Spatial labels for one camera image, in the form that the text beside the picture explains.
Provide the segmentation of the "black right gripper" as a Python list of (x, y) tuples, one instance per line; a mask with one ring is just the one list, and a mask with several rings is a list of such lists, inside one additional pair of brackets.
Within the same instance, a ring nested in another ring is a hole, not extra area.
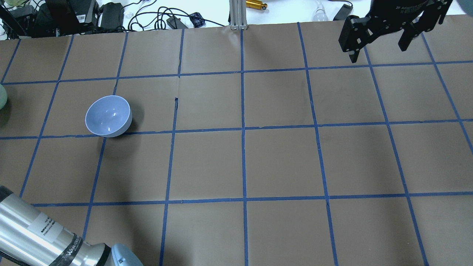
[[(395, 26), (400, 25), (404, 32), (398, 46), (404, 52), (422, 32), (430, 32), (437, 24), (443, 24), (452, 3), (452, 0), (372, 0), (366, 17), (346, 17), (338, 43), (354, 64), (360, 51), (380, 37), (387, 26), (396, 32)], [(420, 14), (418, 22), (413, 23)]]

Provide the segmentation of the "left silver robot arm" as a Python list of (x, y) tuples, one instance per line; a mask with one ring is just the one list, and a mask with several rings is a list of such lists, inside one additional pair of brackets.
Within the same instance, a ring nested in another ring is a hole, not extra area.
[(0, 252), (20, 266), (142, 265), (127, 246), (89, 244), (5, 186), (0, 188)]

